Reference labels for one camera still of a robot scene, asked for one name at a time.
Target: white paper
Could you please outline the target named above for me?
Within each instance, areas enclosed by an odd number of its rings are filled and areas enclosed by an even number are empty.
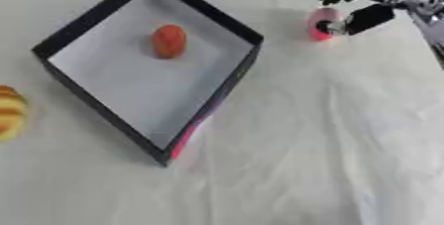
[[[0,81],[36,117],[0,145],[0,224],[442,224],[444,73],[406,15],[313,44],[316,0],[208,0],[266,41],[160,169],[29,52],[98,1],[2,0]]]

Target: white tablecloth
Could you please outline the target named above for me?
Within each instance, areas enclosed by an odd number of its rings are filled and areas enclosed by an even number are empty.
[[[161,169],[30,53],[98,1],[0,0],[0,82],[32,106],[0,145],[0,224],[442,224],[444,72],[404,14],[316,44],[315,0],[208,0],[266,42]]]

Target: white surface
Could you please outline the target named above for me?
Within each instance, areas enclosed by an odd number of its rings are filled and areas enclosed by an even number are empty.
[[[210,0],[267,41],[159,169],[28,51],[97,1],[1,0],[0,79],[36,115],[0,146],[1,224],[442,224],[444,73],[405,15],[313,44],[314,0]]]
[[[151,46],[167,24],[186,31],[180,58]],[[50,62],[164,149],[252,48],[179,0],[132,0]]]

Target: pink object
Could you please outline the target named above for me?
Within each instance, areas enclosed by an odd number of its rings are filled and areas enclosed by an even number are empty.
[[[191,138],[194,131],[197,129],[197,127],[200,125],[201,121],[198,121],[194,125],[189,126],[185,133],[183,134],[180,141],[178,141],[177,145],[172,150],[171,156],[173,159],[177,159],[180,153],[182,152],[183,148],[186,146],[186,143],[188,143],[188,140]]]
[[[316,28],[320,21],[337,21],[339,13],[336,9],[325,7],[314,11],[307,21],[308,34],[314,41],[325,41],[333,38],[333,35],[323,33]]]

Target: wrinkled cloth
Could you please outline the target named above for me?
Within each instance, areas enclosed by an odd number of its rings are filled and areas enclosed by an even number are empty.
[[[0,81],[32,108],[0,146],[1,224],[442,224],[444,72],[404,13],[319,44],[315,0],[207,0],[266,41],[161,169],[29,51],[98,1],[1,0]]]

